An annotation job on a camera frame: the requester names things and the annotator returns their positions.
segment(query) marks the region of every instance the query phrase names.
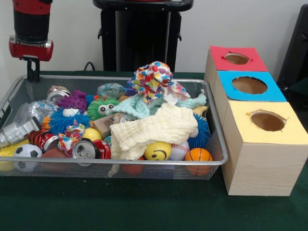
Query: stacked boxes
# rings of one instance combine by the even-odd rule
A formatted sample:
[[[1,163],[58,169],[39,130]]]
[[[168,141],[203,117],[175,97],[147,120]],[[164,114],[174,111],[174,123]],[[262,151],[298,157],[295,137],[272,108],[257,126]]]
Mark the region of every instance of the stacked boxes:
[[[288,196],[308,156],[308,134],[254,48],[210,47],[205,81],[229,150],[229,195]]]

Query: yellow smiley ball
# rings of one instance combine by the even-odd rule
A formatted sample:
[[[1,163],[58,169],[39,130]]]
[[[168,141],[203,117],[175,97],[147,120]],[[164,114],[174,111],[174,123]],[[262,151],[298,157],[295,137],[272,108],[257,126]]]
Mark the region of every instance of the yellow smiley ball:
[[[93,128],[87,128],[85,130],[83,138],[88,138],[91,141],[96,141],[96,140],[102,140],[103,139],[101,134],[97,130],[95,130]]]
[[[144,152],[147,160],[168,160],[171,155],[171,144],[156,142],[148,145]]]

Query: purple spiky toy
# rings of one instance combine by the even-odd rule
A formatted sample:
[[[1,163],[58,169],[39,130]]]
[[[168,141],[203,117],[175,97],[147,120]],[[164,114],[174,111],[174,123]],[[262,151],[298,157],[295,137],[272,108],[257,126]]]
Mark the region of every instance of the purple spiky toy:
[[[62,108],[78,108],[81,112],[85,112],[87,110],[86,96],[86,93],[74,90],[73,95],[64,96],[58,103],[58,106]]]

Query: white wall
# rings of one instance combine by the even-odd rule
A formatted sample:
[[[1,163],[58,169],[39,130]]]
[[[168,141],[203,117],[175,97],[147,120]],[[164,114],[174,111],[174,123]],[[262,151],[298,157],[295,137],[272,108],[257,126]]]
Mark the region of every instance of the white wall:
[[[176,71],[203,72],[209,45],[256,47],[277,78],[300,7],[306,0],[195,0],[182,13],[182,42]],[[100,10],[92,0],[54,0],[49,38],[52,60],[42,70],[81,70],[87,61],[103,65]],[[26,63],[10,56],[8,40],[14,34],[11,0],[0,1],[0,98],[14,79],[26,73]]]

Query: blue spiky ball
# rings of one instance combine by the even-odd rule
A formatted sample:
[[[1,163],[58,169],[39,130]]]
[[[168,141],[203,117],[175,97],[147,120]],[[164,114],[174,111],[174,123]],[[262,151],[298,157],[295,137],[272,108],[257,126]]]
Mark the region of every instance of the blue spiky ball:
[[[59,108],[50,116],[49,126],[51,134],[58,135],[59,133],[64,133],[68,126],[74,124],[75,120],[77,123],[83,124],[86,128],[90,127],[90,117],[88,115],[83,114],[79,110],[75,116],[65,117],[63,110],[64,108]]]
[[[200,116],[196,113],[193,114],[195,119],[198,122],[198,135],[194,138],[189,137],[188,138],[188,144],[189,148],[194,149],[194,148],[205,148],[207,139],[210,137],[210,132],[208,129],[208,124],[206,119],[203,116]]]

